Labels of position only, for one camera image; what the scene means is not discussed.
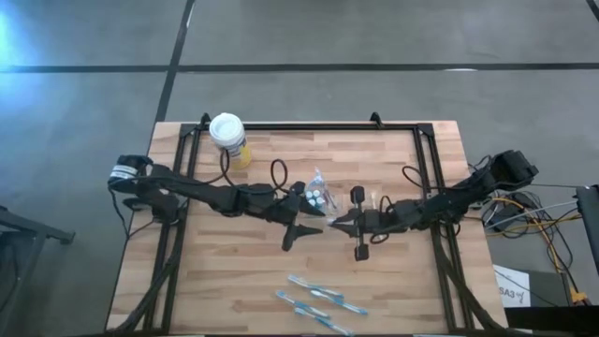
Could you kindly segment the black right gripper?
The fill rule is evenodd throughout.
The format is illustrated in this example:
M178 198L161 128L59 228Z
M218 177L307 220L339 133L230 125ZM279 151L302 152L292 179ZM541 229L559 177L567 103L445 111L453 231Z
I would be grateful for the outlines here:
M383 243L388 239L389 235L387 233L379 233L381 229L381 212L376 209L364 209L362 207L362 203L366 199L363 186L354 186L350 190L350 199L354 208L349 210L347 214L338 217L336 221L352 221L353 225L332 223L329 226L356 239L354 249L355 261L363 261L367 260L370 256L369 244L365 241L365 235L370 234L369 242L371 244Z

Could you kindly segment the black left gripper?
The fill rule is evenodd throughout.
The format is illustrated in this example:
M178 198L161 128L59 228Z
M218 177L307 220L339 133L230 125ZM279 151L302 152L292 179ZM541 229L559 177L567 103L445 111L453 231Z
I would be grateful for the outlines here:
M282 241L282 249L285 252L288 252L292 248L296 239L323 233L323 230L320 228L306 227L295 223L298 212L319 217L326 215L309 201L302 201L304 189L305 183L295 182L291 185L287 195L284 198L277 199L268 210L269 221L285 226L285 235Z

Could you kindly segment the clear acrylic organizer box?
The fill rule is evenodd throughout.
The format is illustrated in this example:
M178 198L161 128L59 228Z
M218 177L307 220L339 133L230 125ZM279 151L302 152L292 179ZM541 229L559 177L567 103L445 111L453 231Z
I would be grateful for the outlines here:
M323 212L329 222L343 214L343 199L334 195L323 180L308 183L304 198L310 206Z

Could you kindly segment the yellow Lysol wipes canister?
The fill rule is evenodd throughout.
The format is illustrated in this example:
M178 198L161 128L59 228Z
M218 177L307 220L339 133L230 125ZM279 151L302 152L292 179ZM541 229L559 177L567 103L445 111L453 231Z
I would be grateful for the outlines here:
M228 153L233 169L244 169L251 163L244 125L238 116L228 112L218 114L211 120L209 132L216 146Z

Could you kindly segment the white paper sign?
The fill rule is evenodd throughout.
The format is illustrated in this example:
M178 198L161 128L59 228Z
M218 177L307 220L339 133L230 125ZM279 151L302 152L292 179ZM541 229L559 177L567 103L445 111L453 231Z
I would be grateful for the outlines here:
M530 275L499 265L494 265L493 269L504 308L530 307Z

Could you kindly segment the dark grey case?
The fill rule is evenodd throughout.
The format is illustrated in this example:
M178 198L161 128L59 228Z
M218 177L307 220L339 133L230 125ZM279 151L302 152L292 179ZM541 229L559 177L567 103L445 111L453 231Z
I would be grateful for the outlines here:
M531 306L504 308L509 327L599 337L599 304L576 304L567 276L517 271L530 275Z

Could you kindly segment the black metal stand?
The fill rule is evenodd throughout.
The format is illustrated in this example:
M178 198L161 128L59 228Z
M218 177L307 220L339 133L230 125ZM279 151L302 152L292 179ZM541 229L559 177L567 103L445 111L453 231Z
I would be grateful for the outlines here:
M6 337L46 240L55 239L61 244L71 244L75 232L27 219L4 206L0 206L0 226L8 228L8 231L0 230L0 247L4 245L12 250L11 262L14 266L14 277L8 277L12 284L7 295L0 301L0 337Z

